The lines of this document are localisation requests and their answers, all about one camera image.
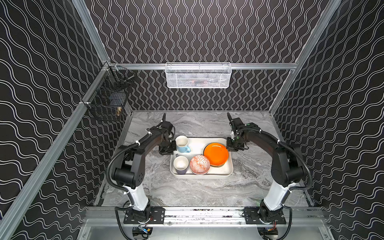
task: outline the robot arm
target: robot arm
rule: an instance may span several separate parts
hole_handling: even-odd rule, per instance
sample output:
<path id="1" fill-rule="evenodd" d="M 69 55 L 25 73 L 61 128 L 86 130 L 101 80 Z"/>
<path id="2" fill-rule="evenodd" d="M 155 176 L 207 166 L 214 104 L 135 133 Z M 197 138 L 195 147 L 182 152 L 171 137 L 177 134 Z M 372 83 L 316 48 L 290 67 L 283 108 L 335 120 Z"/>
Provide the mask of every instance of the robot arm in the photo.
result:
<path id="1" fill-rule="evenodd" d="M 174 136 L 174 132 L 172 132 L 174 127 L 165 118 L 164 113 L 161 122 L 147 129 L 148 134 L 136 143 L 120 146 L 106 171 L 108 183 L 128 194 L 132 209 L 127 214 L 131 214 L 132 218 L 138 222 L 147 221 L 151 210 L 142 186 L 146 155 L 157 145 L 161 155 L 171 155 L 176 150 L 176 142 L 171 141 Z"/>
<path id="2" fill-rule="evenodd" d="M 229 151 L 246 150 L 247 142 L 253 142 L 272 157 L 271 175 L 273 182 L 268 195 L 261 201 L 260 219 L 272 222 L 282 215 L 283 204 L 292 189 L 308 189 L 312 185 L 312 176 L 303 161 L 299 147 L 288 146 L 270 133 L 264 132 L 254 123 L 244 124 L 240 118 L 232 119 L 227 113 L 232 128 L 227 138 Z M 306 187 L 296 187 L 306 174 L 309 182 Z"/>

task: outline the aluminum frame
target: aluminum frame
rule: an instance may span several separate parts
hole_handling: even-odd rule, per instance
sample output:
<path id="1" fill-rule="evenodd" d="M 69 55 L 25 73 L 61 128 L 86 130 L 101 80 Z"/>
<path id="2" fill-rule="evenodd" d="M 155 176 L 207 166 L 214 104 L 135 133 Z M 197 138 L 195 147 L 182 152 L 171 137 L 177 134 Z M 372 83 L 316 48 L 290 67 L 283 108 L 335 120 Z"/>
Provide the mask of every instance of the aluminum frame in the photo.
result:
<path id="1" fill-rule="evenodd" d="M 275 130 L 276 130 L 276 132 L 277 132 L 277 136 L 278 136 L 279 140 L 285 142 L 284 137 L 283 137 L 283 135 L 281 134 L 281 131 L 280 131 L 280 129 L 279 129 L 279 126 L 277 126 L 277 123 L 276 123 L 275 118 L 273 117 L 272 114 L 269 114 L 269 116 L 270 116 L 270 118 L 271 118 L 271 122 L 272 122 L 273 126 L 275 127 Z M 303 182 L 302 179 L 300 180 L 299 184 L 300 184 L 301 187 L 304 187 L 304 186 L 305 186 L 305 184 L 304 184 L 304 182 Z M 313 204 L 313 201 L 312 201 L 312 199 L 311 199 L 311 197 L 310 197 L 310 195 L 309 195 L 309 193 L 308 193 L 308 190 L 304 190 L 304 194 L 305 194 L 305 197 L 307 198 L 307 201 L 309 202 L 310 206 L 313 207 L 314 204 Z"/>
<path id="2" fill-rule="evenodd" d="M 129 106 L 128 104 L 125 105 L 125 111 L 126 111 L 127 113 L 130 113 L 130 112 L 127 111 L 127 107 L 128 107 L 128 106 Z M 131 122 L 132 122 L 132 117 L 133 117 L 132 114 L 129 114 L 129 115 L 127 116 L 127 119 L 125 120 L 124 127 L 123 127 L 123 129 L 121 130 L 120 138 L 119 138 L 118 143 L 117 143 L 117 145 L 116 145 L 116 147 L 115 147 L 115 150 L 114 150 L 114 152 L 113 152 L 113 156 L 116 154 L 116 151 L 117 151 L 118 147 L 124 144 L 125 136 L 127 136 L 129 126 L 131 125 Z M 97 205 L 98 205 L 98 203 L 99 203 L 99 201 L 100 201 L 100 198 L 102 197 L 101 194 L 103 193 L 104 188 L 105 188 L 105 186 L 106 186 L 107 184 L 108 184 L 108 183 L 107 183 L 107 179 L 105 178 L 105 175 L 104 175 L 103 182 L 102 182 L 101 187 L 100 187 L 100 189 L 99 189 L 99 192 L 98 192 L 98 194 L 97 194 L 96 200 L 95 200 L 95 202 L 94 202 L 94 204 L 93 204 L 94 206 L 97 206 Z"/>
<path id="3" fill-rule="evenodd" d="M 86 240 L 91 232 L 91 227 L 81 227 L 77 240 Z"/>
<path id="4" fill-rule="evenodd" d="M 96 50 L 96 53 L 102 63 L 108 62 L 110 63 L 111 60 L 107 54 L 107 51 L 105 50 L 104 44 L 101 41 L 99 32 L 96 29 L 96 26 L 91 18 L 91 14 L 87 8 L 87 5 L 85 4 L 84 0 L 72 0 L 72 3 L 74 7 L 77 10 L 77 13 L 79 14 L 81 21 L 84 24 L 85 29 L 88 32 L 89 38 L 91 39 L 91 42 Z"/>
<path id="5" fill-rule="evenodd" d="M 129 70 L 165 70 L 165 63 L 112 63 Z M 232 70 L 296 69 L 296 63 L 231 63 Z"/>
<path id="6" fill-rule="evenodd" d="M 273 224 L 246 224 L 241 216 L 244 207 L 164 207 L 164 224 L 148 224 L 147 227 L 272 227 Z M 289 221 L 289 211 L 283 210 Z M 124 227 L 138 224 L 123 224 L 124 212 L 119 211 Z M 325 217 L 319 207 L 294 207 L 292 227 L 325 227 Z M 89 207 L 82 227 L 118 226 L 114 207 Z"/>
<path id="7" fill-rule="evenodd" d="M 280 103 L 283 101 L 286 93 L 289 91 L 291 85 L 295 81 L 297 74 L 299 74 L 304 64 L 307 62 L 308 57 L 310 56 L 313 48 L 319 41 L 320 36 L 324 32 L 325 28 L 328 26 L 328 23 L 337 8 L 339 7 L 340 2 L 341 0 L 329 0 L 329 2 L 327 3 L 327 6 L 322 12 L 319 20 L 317 21 L 316 26 L 312 30 L 311 35 L 309 36 L 307 42 L 305 43 L 305 46 L 303 47 L 299 57 L 296 60 L 296 69 L 287 76 L 286 80 L 280 88 L 279 93 L 277 94 L 274 102 L 270 107 L 270 113 L 272 115 L 276 113 L 278 107 L 280 106 Z"/>
<path id="8" fill-rule="evenodd" d="M 83 97 L 84 102 L 90 100 L 90 97 L 107 71 L 108 65 L 104 64 L 103 68 L 85 93 Z M 41 186 L 48 177 L 86 111 L 87 107 L 85 104 L 83 102 L 78 103 L 77 107 L 66 121 L 45 155 L 40 160 L 32 175 L 17 195 L 15 201 L 0 221 L 0 239 L 9 240 L 12 237 L 14 231 L 19 226 L 22 218 L 35 199 Z"/>

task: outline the orange plate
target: orange plate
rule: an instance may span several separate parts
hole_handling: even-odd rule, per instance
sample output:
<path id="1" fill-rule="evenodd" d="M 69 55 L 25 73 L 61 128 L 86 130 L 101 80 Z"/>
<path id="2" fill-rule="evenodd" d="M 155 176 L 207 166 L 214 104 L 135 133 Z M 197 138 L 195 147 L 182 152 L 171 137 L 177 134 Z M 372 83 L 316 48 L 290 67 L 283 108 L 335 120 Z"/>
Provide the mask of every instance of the orange plate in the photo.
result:
<path id="1" fill-rule="evenodd" d="M 213 167 L 220 167 L 228 160 L 228 150 L 220 143 L 214 142 L 208 144 L 204 149 L 206 156 Z"/>

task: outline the blue mug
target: blue mug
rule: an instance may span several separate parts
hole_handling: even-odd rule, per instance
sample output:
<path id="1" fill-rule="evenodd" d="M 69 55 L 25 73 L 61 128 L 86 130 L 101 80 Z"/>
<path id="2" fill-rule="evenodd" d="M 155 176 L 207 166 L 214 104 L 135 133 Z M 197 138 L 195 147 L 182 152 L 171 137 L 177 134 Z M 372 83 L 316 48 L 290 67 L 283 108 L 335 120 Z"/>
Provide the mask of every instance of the blue mug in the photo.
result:
<path id="1" fill-rule="evenodd" d="M 176 149 L 179 153 L 191 152 L 188 147 L 188 138 L 186 136 L 178 136 L 176 138 Z"/>

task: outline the metal bracket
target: metal bracket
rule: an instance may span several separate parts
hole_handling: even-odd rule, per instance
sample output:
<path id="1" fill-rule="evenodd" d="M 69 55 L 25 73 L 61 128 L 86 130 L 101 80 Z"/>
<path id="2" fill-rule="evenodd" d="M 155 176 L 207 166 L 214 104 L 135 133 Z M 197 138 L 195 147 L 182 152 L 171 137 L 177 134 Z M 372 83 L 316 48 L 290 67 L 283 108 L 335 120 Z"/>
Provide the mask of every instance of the metal bracket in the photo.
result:
<path id="1" fill-rule="evenodd" d="M 159 145 L 159 153 L 161 155 L 171 155 L 173 151 L 176 151 L 176 141 L 171 141 L 170 145 L 163 147 Z"/>
<path id="2" fill-rule="evenodd" d="M 147 224 L 164 224 L 165 209 L 163 207 L 151 207 L 150 216 L 151 220 Z M 124 216 L 124 224 L 131 224 L 137 222 L 132 214 L 126 214 Z"/>
<path id="3" fill-rule="evenodd" d="M 245 218 L 246 224 L 270 224 L 269 222 L 262 222 L 259 214 L 259 207 L 244 207 L 244 213 L 242 216 Z M 283 212 L 276 216 L 276 224 L 286 224 Z"/>
<path id="4" fill-rule="evenodd" d="M 82 226 L 80 228 L 79 234 L 77 235 L 77 240 L 87 240 L 90 231 L 91 231 L 91 227 Z"/>

